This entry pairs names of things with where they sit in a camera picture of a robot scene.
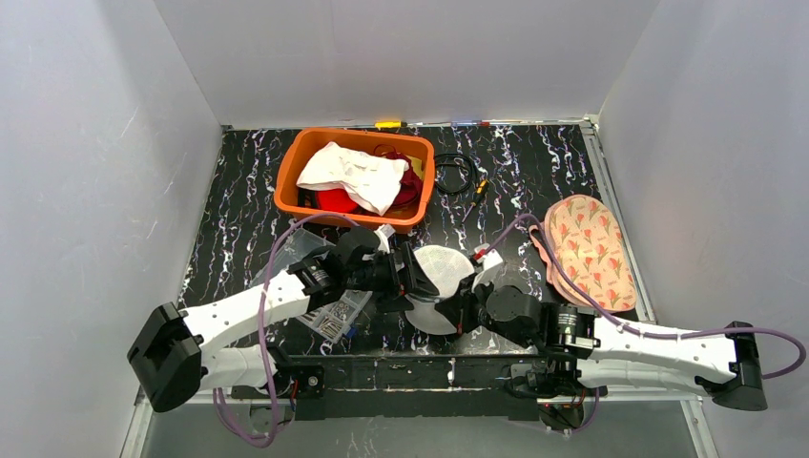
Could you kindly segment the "white bra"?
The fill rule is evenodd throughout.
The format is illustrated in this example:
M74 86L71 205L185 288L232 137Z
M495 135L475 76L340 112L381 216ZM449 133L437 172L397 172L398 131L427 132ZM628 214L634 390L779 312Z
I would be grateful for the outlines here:
M327 143L306 163L298 179L300 188L325 191L344 189L360 207L385 214L400 191L407 164Z

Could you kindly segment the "peach print mesh laundry bag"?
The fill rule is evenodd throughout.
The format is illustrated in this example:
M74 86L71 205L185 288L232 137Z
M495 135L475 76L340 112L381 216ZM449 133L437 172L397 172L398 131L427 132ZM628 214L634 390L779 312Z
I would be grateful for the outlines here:
M529 228L551 286L567 301L589 307L584 291L610 313L635 309L637 291L615 216L600 200L564 198Z

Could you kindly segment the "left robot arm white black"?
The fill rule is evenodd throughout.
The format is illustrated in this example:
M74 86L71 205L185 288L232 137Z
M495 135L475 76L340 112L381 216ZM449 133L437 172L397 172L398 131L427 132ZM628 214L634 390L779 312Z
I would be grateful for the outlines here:
M278 362L265 343L233 343L337 302L347 291L376 293L395 311L412 308L412 296L438 297L409 243L383 249L381 242L378 233L353 227L337 243L310 251L236 295L183 309L171 302L156 307L127 352L152 408L171 411L205 389L270 388L288 363Z

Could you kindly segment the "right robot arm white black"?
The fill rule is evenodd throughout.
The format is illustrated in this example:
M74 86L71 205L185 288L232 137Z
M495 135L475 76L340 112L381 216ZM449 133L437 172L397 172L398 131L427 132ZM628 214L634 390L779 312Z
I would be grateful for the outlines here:
M610 385L664 388L707 396L742 411L767 408L757 343L732 323L719 334L696 339L675 331L658 340L655 325L610 322L591 309L541 302L515 286L479 284L431 305L441 332L466 333L483 327L522 347L539 360L510 376L516 397L602 393Z

